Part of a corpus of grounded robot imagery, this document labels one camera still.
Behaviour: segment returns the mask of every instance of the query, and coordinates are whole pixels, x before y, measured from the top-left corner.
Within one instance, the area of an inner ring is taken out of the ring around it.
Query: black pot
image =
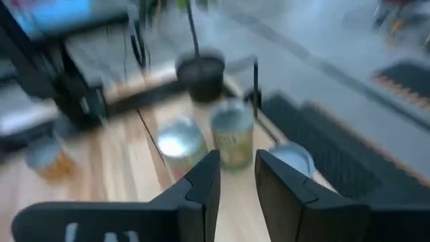
[[[182,58],[176,65],[176,75],[187,86],[192,100],[212,102],[222,93],[224,68],[221,54],[201,53],[199,61],[194,55]]]

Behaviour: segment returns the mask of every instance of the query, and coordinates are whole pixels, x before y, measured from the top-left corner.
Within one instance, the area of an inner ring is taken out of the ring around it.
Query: plant stem
[[[191,3],[189,0],[185,0],[185,4],[187,5],[187,15],[189,27],[191,28],[191,34],[193,35],[193,44],[194,44],[194,54],[196,56],[197,61],[200,61],[200,50],[199,50],[199,42],[197,40],[196,27],[194,26],[193,13],[191,11]]]

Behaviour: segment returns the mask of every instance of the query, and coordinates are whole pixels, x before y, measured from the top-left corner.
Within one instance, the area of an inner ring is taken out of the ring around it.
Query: wooden table
[[[172,68],[162,69],[111,89],[106,95],[112,102],[125,95],[153,85],[174,75]],[[226,83],[237,91],[231,78]],[[42,201],[130,201],[148,202],[166,190],[174,181],[157,153],[152,138],[159,128],[178,116],[193,116],[200,124],[210,149],[213,149],[208,112],[210,106],[194,106],[184,93],[151,108],[130,111],[110,120],[98,130],[67,140],[63,146],[79,164],[75,176],[48,183],[27,167],[22,153],[0,166],[0,241],[13,241],[10,224],[22,208]],[[270,122],[259,119],[278,138],[286,141]],[[254,149],[269,149],[274,141],[255,125]],[[221,196],[216,227],[216,241],[270,241],[255,187],[253,165],[228,173],[221,171]],[[333,189],[318,172],[314,179]]]

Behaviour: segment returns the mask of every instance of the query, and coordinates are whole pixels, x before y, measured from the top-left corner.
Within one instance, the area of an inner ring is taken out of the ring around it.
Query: potted plant
[[[194,46],[194,53],[181,56],[176,64],[178,81],[188,86],[189,94],[194,101],[213,101],[222,92],[224,58],[219,52],[200,50],[191,3],[189,0],[176,0],[176,2],[179,8],[186,9]],[[197,4],[207,7],[208,0],[199,0]]]

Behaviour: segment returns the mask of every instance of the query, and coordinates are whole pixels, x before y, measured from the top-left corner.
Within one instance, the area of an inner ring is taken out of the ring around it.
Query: can label
[[[215,147],[220,151],[221,166],[236,169],[253,160],[253,129],[246,132],[214,132]]]
[[[204,143],[194,154],[182,159],[172,159],[166,157],[167,164],[175,177],[175,180],[181,179],[190,169],[208,154],[208,148]]]

